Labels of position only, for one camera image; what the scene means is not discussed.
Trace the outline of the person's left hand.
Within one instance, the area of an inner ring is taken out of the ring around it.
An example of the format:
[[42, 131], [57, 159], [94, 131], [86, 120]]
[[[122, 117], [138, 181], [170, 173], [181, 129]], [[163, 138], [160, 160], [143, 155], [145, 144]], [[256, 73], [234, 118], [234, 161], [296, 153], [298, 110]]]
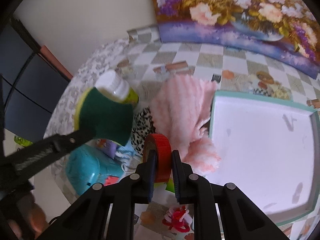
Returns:
[[[36, 203], [32, 203], [31, 207], [27, 208], [24, 214], [26, 215], [24, 221], [33, 232], [31, 239], [37, 239], [49, 226], [49, 223], [46, 221], [46, 214]], [[12, 219], [8, 220], [8, 224], [17, 239], [24, 239], [22, 227], [16, 221]]]

